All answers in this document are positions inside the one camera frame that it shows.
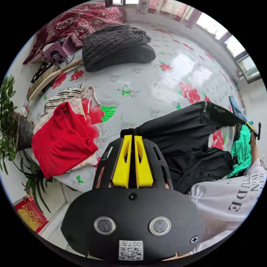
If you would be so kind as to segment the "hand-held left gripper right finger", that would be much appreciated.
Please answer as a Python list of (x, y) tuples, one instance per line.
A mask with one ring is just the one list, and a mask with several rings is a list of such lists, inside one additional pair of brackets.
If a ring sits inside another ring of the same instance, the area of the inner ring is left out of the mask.
[(152, 187), (154, 181), (144, 142), (141, 136), (134, 137), (134, 152), (137, 188)]

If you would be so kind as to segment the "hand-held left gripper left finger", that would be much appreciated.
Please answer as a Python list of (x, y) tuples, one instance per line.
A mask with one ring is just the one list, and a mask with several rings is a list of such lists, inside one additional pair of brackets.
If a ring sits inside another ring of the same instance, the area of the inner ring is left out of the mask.
[(114, 175), (113, 186), (128, 188), (130, 175), (130, 161), (132, 151), (132, 135), (125, 135), (118, 153)]

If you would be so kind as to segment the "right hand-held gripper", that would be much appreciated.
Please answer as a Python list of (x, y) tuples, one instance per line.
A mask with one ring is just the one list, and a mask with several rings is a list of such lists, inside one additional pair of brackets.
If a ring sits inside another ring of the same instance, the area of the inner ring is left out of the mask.
[(249, 124), (248, 122), (246, 122), (245, 125), (250, 130), (250, 133), (251, 133), (250, 140), (258, 140), (258, 136), (256, 135), (258, 132), (254, 129), (254, 127), (251, 124)]

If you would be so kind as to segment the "person's left hand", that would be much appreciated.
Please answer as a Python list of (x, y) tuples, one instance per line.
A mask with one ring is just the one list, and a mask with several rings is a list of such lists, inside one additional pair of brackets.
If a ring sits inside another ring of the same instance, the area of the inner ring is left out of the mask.
[(187, 254), (184, 254), (182, 256), (178, 256), (178, 253), (175, 254), (175, 256), (173, 257), (170, 257), (170, 258), (167, 258), (167, 259), (164, 259), (162, 261), (169, 261), (169, 260), (175, 260), (175, 259), (179, 259), (179, 258), (182, 258), (182, 257), (187, 257), (187, 256), (190, 256), (191, 253), (187, 253)]

